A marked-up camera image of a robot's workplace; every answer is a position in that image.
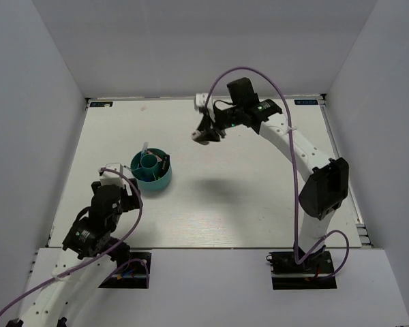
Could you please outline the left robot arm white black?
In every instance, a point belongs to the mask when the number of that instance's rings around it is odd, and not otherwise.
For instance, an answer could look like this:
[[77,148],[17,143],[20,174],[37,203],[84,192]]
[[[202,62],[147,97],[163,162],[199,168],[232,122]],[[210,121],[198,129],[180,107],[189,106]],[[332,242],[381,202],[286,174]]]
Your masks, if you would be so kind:
[[136,262],[124,240],[112,237],[123,213],[142,209],[136,180],[91,185],[91,204],[76,216],[52,277],[32,290],[33,304],[8,326],[71,326],[94,291]]

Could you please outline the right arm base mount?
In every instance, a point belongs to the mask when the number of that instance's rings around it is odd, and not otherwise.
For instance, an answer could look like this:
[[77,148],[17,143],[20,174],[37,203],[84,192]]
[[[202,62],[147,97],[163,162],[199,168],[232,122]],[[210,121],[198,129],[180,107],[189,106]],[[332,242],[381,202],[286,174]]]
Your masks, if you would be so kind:
[[324,251],[298,265],[292,251],[270,252],[273,290],[334,290],[337,288],[334,265],[329,251]]

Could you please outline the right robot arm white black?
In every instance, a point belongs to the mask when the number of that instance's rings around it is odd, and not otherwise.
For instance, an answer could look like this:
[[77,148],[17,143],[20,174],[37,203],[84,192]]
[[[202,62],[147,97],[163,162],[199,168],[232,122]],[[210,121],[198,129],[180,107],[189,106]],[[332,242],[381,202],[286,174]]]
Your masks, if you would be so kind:
[[219,142],[227,129],[243,125],[290,161],[295,176],[304,182],[295,190],[294,207],[303,218],[294,221],[294,263],[299,270],[311,271],[319,263],[318,254],[324,250],[331,219],[348,196],[348,162],[318,150],[290,126],[289,116],[278,104],[259,98],[249,78],[235,80],[227,87],[231,101],[226,109],[213,104],[210,94],[196,94],[194,108],[202,114],[202,120],[192,140],[202,145]]

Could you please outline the yellow cap black highlighter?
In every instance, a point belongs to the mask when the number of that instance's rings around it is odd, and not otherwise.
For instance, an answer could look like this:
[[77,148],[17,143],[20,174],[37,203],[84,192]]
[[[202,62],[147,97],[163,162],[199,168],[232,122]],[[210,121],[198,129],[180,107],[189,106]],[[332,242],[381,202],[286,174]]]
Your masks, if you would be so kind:
[[160,168],[160,177],[163,177],[170,167],[170,155],[165,154],[162,159],[161,168]]

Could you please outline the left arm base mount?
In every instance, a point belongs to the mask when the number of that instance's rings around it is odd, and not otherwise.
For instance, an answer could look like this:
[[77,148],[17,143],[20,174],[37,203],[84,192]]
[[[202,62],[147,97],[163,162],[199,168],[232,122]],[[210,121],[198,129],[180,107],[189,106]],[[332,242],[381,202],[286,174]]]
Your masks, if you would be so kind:
[[117,268],[100,284],[100,289],[145,290],[149,288],[151,272],[150,251],[130,252],[128,263]]

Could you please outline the pink white mini stapler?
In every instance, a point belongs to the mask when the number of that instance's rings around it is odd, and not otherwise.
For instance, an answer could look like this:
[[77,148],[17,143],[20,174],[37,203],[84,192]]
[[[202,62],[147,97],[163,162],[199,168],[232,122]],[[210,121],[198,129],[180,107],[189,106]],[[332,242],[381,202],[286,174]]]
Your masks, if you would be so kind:
[[192,133],[192,140],[198,140],[201,136],[201,132],[196,130]]

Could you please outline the blue gel pen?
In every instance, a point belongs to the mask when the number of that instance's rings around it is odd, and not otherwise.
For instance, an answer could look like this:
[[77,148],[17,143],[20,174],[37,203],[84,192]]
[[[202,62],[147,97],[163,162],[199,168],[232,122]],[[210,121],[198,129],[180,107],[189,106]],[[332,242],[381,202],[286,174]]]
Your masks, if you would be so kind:
[[142,146],[142,150],[140,152],[140,157],[144,157],[147,154],[148,151],[148,142],[144,142],[143,146]]

